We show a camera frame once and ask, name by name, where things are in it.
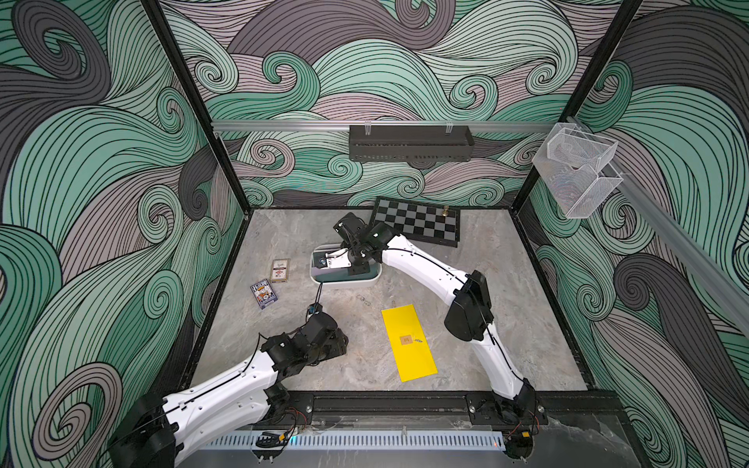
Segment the dark green envelope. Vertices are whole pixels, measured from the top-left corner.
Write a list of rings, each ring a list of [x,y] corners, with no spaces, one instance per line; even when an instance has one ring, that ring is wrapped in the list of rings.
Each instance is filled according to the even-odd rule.
[[[349,268],[318,269],[313,265],[313,259],[311,259],[311,278],[319,283],[369,281],[374,280],[382,272],[380,266],[374,261],[367,261],[366,263],[351,262],[352,265]]]

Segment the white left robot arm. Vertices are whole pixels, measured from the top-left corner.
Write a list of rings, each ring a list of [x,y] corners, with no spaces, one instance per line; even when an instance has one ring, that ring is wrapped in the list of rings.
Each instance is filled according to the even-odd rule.
[[[115,467],[176,467],[225,434],[288,407],[282,381],[346,354],[348,336],[325,313],[292,333],[260,337],[252,356],[187,390],[138,398],[107,443]]]

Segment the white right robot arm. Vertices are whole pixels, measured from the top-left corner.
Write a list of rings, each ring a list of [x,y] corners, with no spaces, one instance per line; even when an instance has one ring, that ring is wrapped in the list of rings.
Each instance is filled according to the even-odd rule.
[[[487,374],[499,417],[513,427],[540,427],[544,415],[536,390],[499,339],[483,273],[451,267],[419,249],[395,228],[383,222],[367,225],[356,214],[346,214],[334,230],[343,242],[329,255],[327,267],[345,266],[354,273],[375,261],[409,275],[436,294],[449,308],[444,320],[447,331],[471,346]]]

